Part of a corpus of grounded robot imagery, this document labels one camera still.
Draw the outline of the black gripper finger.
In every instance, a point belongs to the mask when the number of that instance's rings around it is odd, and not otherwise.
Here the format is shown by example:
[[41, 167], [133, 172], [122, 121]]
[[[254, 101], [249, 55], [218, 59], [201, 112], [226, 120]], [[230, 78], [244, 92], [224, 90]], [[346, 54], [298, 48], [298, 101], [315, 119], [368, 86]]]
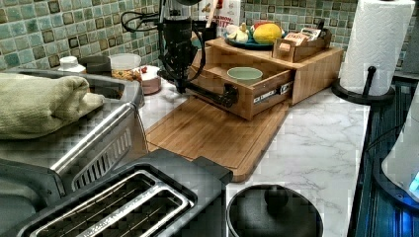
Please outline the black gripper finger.
[[232, 84], [224, 84], [223, 92], [221, 94], [212, 92], [193, 83], [188, 83], [186, 88], [194, 91], [200, 96], [212, 100], [217, 105], [227, 108], [230, 108], [233, 104], [238, 102], [238, 89]]

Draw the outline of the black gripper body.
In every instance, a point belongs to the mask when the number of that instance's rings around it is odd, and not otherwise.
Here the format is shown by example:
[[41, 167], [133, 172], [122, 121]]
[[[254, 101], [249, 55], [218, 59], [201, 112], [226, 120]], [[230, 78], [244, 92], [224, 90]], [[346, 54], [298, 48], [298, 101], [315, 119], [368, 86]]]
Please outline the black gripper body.
[[197, 48], [192, 44], [192, 32], [196, 28], [191, 18], [183, 20], [164, 19], [158, 26], [162, 67], [158, 75], [171, 82], [181, 94], [186, 92], [188, 69]]

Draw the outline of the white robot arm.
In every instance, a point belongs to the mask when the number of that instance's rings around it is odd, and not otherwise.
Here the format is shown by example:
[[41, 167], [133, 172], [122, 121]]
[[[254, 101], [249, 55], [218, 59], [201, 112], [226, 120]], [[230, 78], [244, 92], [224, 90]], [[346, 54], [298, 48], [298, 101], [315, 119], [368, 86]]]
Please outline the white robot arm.
[[233, 85], [225, 84], [223, 92], [217, 94], [193, 83], [206, 65], [205, 42], [191, 15], [191, 7], [200, 1], [159, 0], [157, 31], [163, 68], [158, 75], [173, 83], [181, 94], [189, 89], [230, 108], [238, 101], [238, 90]]

